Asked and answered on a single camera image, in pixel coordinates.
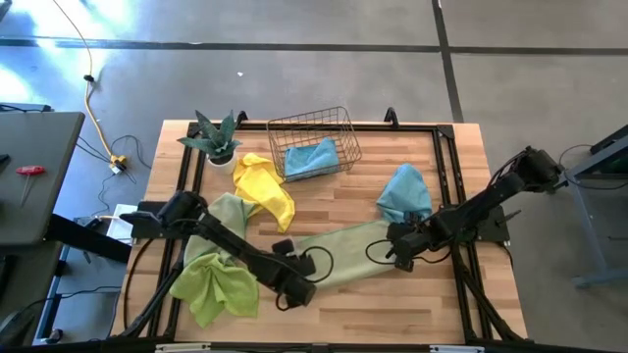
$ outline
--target metal wire basket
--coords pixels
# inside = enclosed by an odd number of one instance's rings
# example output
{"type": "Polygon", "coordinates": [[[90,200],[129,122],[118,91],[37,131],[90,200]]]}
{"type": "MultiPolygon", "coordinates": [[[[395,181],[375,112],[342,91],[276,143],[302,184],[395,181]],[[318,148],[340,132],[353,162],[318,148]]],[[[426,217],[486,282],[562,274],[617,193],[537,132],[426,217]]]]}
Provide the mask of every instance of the metal wire basket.
{"type": "Polygon", "coordinates": [[[268,130],[275,169],[277,174],[286,181],[348,171],[353,167],[353,163],[362,158],[360,145],[353,131],[349,113],[344,107],[273,119],[266,123],[266,129],[268,130]],[[336,144],[339,163],[287,176],[285,165],[288,149],[318,145],[325,137],[331,138],[336,144]]]}

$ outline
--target red screwdriver handle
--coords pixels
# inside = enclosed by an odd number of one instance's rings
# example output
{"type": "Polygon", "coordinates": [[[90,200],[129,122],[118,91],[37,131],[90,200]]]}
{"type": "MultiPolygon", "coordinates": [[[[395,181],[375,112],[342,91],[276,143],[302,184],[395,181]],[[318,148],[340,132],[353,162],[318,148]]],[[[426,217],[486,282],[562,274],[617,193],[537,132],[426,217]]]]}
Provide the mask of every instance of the red screwdriver handle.
{"type": "Polygon", "coordinates": [[[16,173],[22,176],[37,176],[46,172],[41,166],[24,166],[16,169],[16,173]]]}

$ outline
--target white pot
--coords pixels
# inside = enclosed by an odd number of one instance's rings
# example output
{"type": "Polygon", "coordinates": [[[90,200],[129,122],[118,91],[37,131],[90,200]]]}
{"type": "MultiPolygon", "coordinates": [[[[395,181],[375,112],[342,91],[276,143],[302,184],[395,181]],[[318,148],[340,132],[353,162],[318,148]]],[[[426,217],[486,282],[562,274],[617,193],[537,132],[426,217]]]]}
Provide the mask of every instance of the white pot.
{"type": "Polygon", "coordinates": [[[207,157],[207,163],[209,163],[210,166],[212,166],[212,168],[220,173],[220,174],[224,174],[224,175],[229,175],[231,173],[234,172],[234,169],[236,168],[236,164],[237,164],[237,151],[234,151],[234,155],[232,156],[232,158],[225,164],[223,165],[217,165],[214,164],[209,157],[207,157]]]}

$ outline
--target yellow cable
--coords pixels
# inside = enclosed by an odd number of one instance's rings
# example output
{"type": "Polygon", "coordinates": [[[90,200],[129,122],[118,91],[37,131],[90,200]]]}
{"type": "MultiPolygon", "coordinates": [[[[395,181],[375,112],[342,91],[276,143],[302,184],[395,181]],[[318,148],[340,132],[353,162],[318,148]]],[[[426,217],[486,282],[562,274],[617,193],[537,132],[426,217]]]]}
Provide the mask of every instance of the yellow cable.
{"type": "MultiPolygon", "coordinates": [[[[66,14],[66,12],[63,10],[61,5],[59,5],[57,0],[52,0],[52,2],[54,2],[55,5],[57,5],[59,10],[61,10],[61,13],[63,13],[63,15],[66,17],[66,19],[68,19],[70,24],[75,28],[75,30],[78,33],[78,36],[80,36],[80,40],[82,40],[82,43],[85,46],[85,49],[87,49],[87,54],[89,55],[89,75],[92,76],[93,63],[92,63],[92,59],[91,59],[91,51],[89,50],[89,46],[87,45],[87,42],[85,41],[85,38],[83,38],[83,36],[80,33],[80,30],[77,27],[77,25],[75,25],[75,23],[72,22],[72,19],[70,19],[70,16],[68,16],[68,14],[66,14]]],[[[84,99],[85,109],[87,110],[87,113],[89,114],[89,117],[91,118],[91,121],[94,123],[94,126],[96,126],[96,130],[98,131],[98,136],[100,137],[100,141],[102,142],[102,145],[105,147],[105,150],[107,151],[107,154],[109,155],[109,158],[110,158],[111,162],[113,162],[113,161],[117,160],[118,157],[115,156],[113,154],[113,152],[111,152],[111,149],[109,148],[109,145],[107,145],[107,141],[105,140],[105,135],[102,133],[102,130],[100,129],[100,125],[96,121],[96,118],[94,118],[94,114],[91,111],[91,108],[89,107],[89,86],[90,86],[90,82],[88,81],[87,85],[85,86],[85,99],[84,99]]]]}

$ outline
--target screwdriver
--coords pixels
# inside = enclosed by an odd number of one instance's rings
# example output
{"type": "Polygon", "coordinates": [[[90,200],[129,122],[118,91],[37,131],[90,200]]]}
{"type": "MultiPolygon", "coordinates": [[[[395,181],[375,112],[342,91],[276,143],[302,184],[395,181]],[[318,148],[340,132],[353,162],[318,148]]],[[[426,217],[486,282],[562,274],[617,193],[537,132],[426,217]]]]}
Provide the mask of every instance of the screwdriver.
{"type": "Polygon", "coordinates": [[[22,190],[22,200],[20,200],[20,208],[24,206],[26,199],[26,190],[28,189],[28,180],[30,176],[38,176],[46,172],[46,169],[41,166],[24,166],[16,169],[16,173],[21,176],[26,176],[26,183],[24,184],[24,190],[22,190]]]}

